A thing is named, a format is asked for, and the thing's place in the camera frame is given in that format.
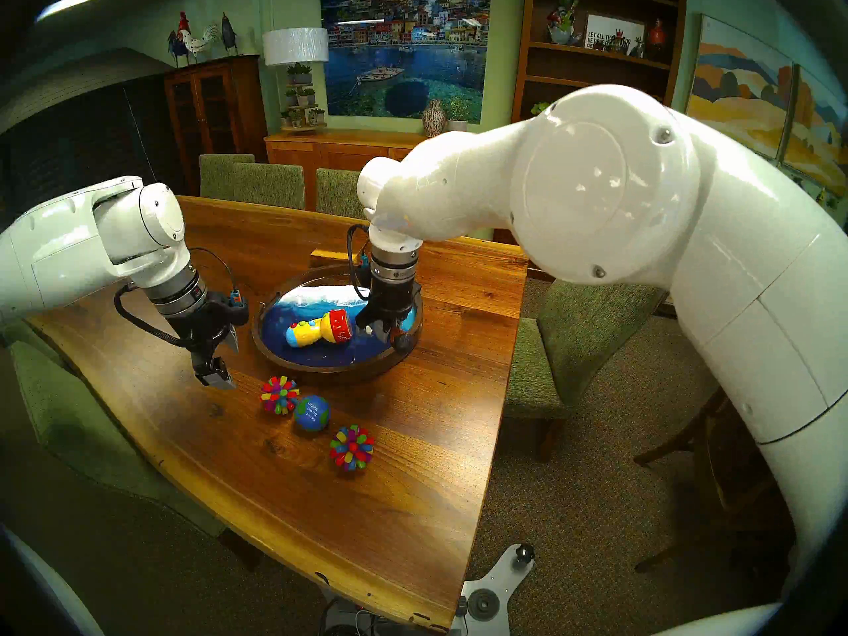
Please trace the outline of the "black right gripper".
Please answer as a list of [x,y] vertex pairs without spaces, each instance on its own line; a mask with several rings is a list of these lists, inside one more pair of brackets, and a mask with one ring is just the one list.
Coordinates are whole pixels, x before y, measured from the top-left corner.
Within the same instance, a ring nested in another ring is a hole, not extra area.
[[415,280],[400,283],[371,280],[364,325],[357,322],[357,335],[393,344],[400,328],[413,327],[417,310],[415,300],[420,294],[421,285]]

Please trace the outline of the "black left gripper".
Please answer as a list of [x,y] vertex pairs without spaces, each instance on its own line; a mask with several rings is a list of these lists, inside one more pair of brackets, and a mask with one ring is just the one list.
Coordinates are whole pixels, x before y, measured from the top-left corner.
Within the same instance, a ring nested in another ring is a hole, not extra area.
[[193,306],[171,317],[171,327],[185,344],[192,368],[203,386],[222,390],[237,384],[226,362],[215,351],[224,342],[238,354],[237,327],[249,319],[249,302],[243,294],[204,294]]

